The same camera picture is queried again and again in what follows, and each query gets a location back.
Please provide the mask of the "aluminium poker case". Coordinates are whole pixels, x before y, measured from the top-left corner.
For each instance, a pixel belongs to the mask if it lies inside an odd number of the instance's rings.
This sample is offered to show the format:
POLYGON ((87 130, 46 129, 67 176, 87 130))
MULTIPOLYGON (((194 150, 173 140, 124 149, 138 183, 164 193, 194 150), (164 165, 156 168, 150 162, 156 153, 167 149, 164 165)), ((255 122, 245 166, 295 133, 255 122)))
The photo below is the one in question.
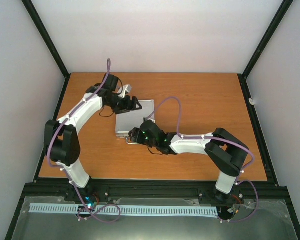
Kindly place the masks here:
POLYGON ((133 128, 139 128, 144 119, 155 110, 155 101, 153 99, 140 100, 139 103, 142 109, 116 115, 115 135, 117 138, 128 139, 129 132, 133 128))

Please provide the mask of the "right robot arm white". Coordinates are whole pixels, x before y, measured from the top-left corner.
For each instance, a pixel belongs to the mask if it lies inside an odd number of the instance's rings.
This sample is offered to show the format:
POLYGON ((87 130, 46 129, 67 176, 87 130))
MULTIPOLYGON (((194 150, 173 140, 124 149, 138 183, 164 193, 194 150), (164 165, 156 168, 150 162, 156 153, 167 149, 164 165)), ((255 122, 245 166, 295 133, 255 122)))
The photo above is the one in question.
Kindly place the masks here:
POLYGON ((203 135, 165 133, 153 121, 147 120, 128 133, 132 144, 155 148, 162 155, 207 155, 219 169, 215 189, 208 194, 218 202, 225 202, 244 170, 244 163, 251 154, 249 148, 223 128, 203 135))

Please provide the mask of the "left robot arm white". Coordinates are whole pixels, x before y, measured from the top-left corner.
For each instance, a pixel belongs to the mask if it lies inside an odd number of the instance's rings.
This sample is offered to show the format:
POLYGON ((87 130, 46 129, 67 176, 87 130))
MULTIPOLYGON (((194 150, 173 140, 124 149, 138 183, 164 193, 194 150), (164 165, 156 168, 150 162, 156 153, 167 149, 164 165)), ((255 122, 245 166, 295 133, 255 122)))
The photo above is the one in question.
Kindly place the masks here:
POLYGON ((82 201, 93 198, 94 188, 88 185, 91 177, 80 162, 79 133, 90 118, 104 107, 116 115, 141 110, 137 97, 129 96, 132 87, 110 73, 103 81, 89 87, 79 103, 58 120, 49 120, 44 129, 44 154, 52 168, 65 172, 69 183, 77 187, 76 195, 82 201))

